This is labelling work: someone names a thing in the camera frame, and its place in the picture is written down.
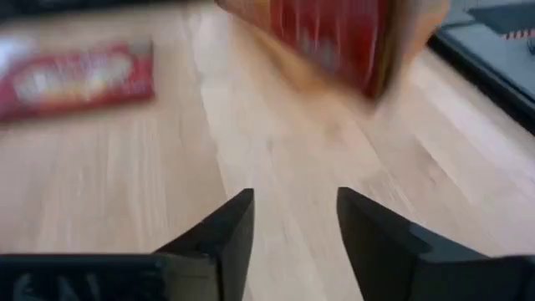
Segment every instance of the food package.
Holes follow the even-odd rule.
[[[217,2],[370,99],[379,98],[391,86],[448,10],[447,0]],[[284,50],[267,44],[282,60],[278,65],[284,72],[294,78],[306,76],[294,70],[303,68],[291,62]]]
[[[0,121],[145,101],[154,96],[151,43],[9,54],[0,43]]]

